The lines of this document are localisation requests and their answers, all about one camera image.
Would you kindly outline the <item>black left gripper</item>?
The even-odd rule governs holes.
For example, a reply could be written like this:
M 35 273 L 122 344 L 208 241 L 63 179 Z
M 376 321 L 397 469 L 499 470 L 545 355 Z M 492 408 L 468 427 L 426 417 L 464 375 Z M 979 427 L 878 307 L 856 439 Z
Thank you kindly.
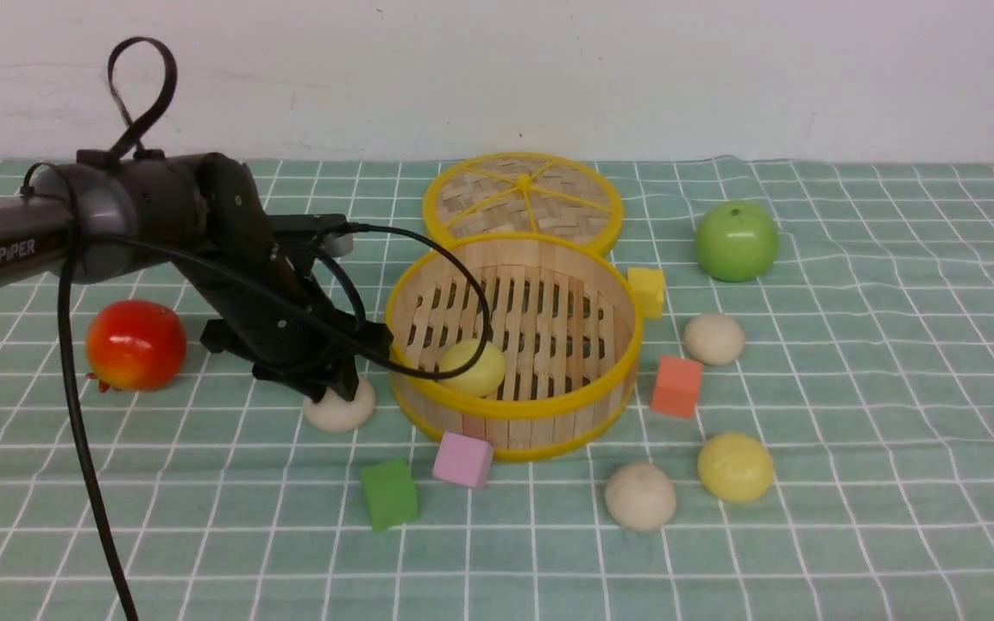
M 326 397 L 355 400 L 355 358 L 389 358 L 391 331 L 371 321 L 358 293 L 339 310 L 319 285 L 316 262 L 343 280 L 342 268 L 320 248 L 287 252 L 261 204 L 251 170 L 224 154 L 176 160 L 196 185 L 204 228 L 186 258 L 173 261 L 190 286 L 217 312 L 202 345 L 252 363 L 257 379 L 287 386 L 314 404 Z

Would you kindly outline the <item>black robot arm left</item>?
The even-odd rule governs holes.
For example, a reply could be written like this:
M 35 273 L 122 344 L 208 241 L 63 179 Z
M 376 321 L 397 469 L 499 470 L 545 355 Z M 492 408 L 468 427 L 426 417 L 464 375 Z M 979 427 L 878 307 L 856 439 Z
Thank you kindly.
M 165 262 L 216 312 L 200 341 L 314 401 L 353 398 L 355 358 L 389 361 L 362 300 L 339 310 L 311 274 L 349 251 L 340 215 L 270 216 L 251 169 L 224 154 L 154 154 L 28 170 L 0 197 L 0 287 L 38 273 L 96 284 Z

